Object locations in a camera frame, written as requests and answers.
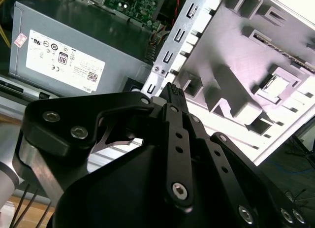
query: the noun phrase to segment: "sticker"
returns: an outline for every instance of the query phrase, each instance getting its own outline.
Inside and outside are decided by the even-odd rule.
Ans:
[[[97,90],[105,62],[30,30],[26,67],[91,93]]]
[[[14,44],[17,45],[18,47],[22,47],[23,44],[25,43],[26,39],[28,39],[28,37],[26,37],[24,34],[20,33],[19,36],[14,41]]]

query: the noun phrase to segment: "green circuit board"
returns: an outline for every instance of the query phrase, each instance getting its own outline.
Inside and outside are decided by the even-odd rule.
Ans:
[[[104,5],[113,10],[157,30],[159,21],[153,21],[152,16],[159,0],[106,0]]]

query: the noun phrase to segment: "barcode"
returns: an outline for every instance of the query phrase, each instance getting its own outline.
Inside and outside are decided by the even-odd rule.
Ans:
[[[94,74],[92,72],[89,72],[89,74],[88,74],[88,80],[91,80],[92,82],[96,82],[97,81],[97,77],[98,77],[98,75]]]

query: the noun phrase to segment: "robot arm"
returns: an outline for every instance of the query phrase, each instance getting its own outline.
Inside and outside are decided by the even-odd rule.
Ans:
[[[90,153],[142,146],[87,172]],[[40,100],[26,108],[13,165],[56,206],[53,227],[308,228],[303,214],[223,133],[211,137],[168,83]]]

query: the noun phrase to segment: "red sticker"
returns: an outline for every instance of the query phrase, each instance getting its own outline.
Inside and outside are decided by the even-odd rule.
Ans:
[[[28,37],[26,37],[24,34],[20,33],[19,36],[14,41],[14,44],[17,45],[18,47],[22,47],[23,44],[25,43],[26,39],[28,39]]]

